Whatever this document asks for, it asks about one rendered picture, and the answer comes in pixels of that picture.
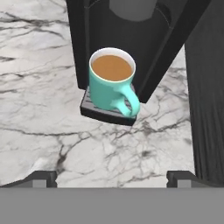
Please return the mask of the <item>teal mug of coffee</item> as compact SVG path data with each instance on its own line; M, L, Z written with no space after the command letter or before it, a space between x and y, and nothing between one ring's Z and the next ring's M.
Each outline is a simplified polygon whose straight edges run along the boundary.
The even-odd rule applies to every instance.
M136 116L140 102L131 89L136 63L125 51L105 47L89 59L89 93L92 103L106 110L118 109L124 116Z

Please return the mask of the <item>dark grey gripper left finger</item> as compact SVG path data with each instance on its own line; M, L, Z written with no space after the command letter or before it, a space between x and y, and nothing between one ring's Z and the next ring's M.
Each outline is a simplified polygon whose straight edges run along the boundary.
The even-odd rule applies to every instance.
M1 188L56 188L56 171L34 171L24 179L1 185Z

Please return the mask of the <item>black coffee machine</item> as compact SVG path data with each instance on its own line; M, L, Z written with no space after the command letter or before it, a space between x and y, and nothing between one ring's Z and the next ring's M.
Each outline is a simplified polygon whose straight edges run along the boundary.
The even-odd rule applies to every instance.
M80 104L84 116L133 125L118 109L103 110L90 100L88 61L96 50L116 47L136 62L132 81L141 103L146 103L212 0L157 0L151 16L149 0L66 0Z

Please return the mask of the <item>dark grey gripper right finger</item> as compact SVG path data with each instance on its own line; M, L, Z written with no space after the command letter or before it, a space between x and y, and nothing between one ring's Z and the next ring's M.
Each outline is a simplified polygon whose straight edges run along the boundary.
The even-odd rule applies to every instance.
M217 187L215 184L197 178L190 171L168 171L166 178L168 188Z

